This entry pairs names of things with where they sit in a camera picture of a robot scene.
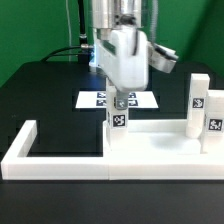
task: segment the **black table surface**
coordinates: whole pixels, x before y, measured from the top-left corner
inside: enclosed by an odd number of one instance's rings
[[[224,79],[204,64],[150,70],[159,109],[130,109],[130,119],[186,118],[191,73]],[[86,65],[26,63],[0,89],[0,159],[25,120],[38,121],[29,156],[102,156],[104,109],[76,109],[79,91],[105,90]],[[0,223],[223,223],[224,181],[4,181]]]

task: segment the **white upright block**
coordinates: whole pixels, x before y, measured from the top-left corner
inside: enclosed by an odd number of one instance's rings
[[[198,138],[202,132],[209,81],[207,74],[191,74],[186,126],[186,136],[189,138]]]
[[[208,90],[201,137],[203,153],[224,153],[224,91]]]
[[[120,149],[128,135],[128,109],[117,110],[114,106],[116,88],[107,79],[107,141],[111,149]]]

